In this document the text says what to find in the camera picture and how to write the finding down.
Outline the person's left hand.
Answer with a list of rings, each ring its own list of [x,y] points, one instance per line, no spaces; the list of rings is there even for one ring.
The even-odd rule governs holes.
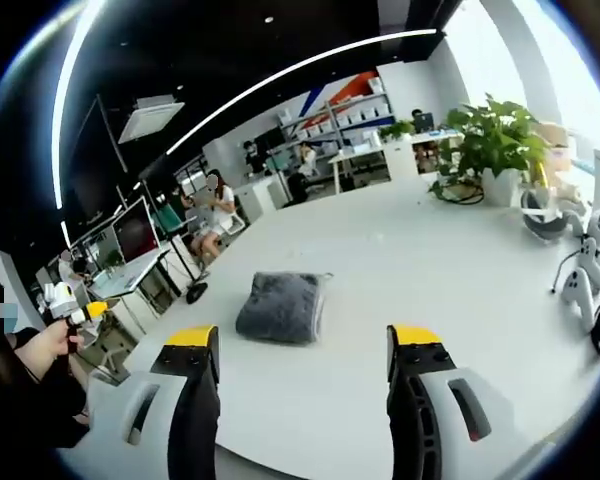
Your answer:
[[[42,370],[48,370],[59,356],[68,355],[83,344],[84,337],[75,326],[65,320],[54,322],[38,335],[37,350]]]

